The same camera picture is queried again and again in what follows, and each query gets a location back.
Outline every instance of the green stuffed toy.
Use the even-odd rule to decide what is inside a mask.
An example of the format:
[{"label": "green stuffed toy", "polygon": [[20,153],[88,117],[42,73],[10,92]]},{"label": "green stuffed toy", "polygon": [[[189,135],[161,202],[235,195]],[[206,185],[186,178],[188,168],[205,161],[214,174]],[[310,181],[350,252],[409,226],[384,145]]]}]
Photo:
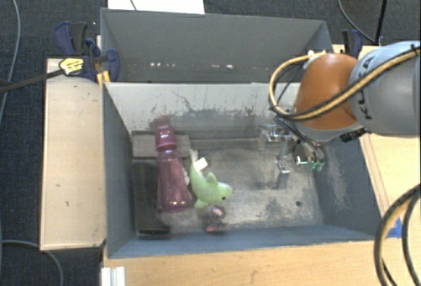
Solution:
[{"label": "green stuffed toy", "polygon": [[221,203],[232,194],[232,188],[225,183],[218,182],[215,175],[210,172],[206,177],[202,169],[207,166],[206,160],[197,160],[197,151],[190,149],[190,186],[197,197],[195,208],[204,208],[210,204]]}]

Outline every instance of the dark floor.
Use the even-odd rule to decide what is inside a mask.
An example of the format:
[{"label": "dark floor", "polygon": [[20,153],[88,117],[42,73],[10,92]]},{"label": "dark floor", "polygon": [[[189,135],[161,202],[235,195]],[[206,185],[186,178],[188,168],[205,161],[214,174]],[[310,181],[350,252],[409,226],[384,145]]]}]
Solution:
[{"label": "dark floor", "polygon": [[[343,0],[348,15],[374,37],[382,0]],[[336,0],[204,0],[206,12],[325,20],[334,43],[350,28]],[[60,22],[85,21],[99,33],[99,8],[106,0],[17,0],[22,39],[14,81],[44,72],[48,55],[61,53],[52,30]],[[420,39],[420,0],[389,0],[383,44]],[[0,79],[6,79],[16,39],[11,0],[0,0]],[[0,126],[0,214],[4,239],[37,242],[43,144],[43,84],[9,95]],[[98,285],[99,250],[57,253],[65,285]],[[58,285],[54,265],[34,250],[6,247],[0,285]]]}]

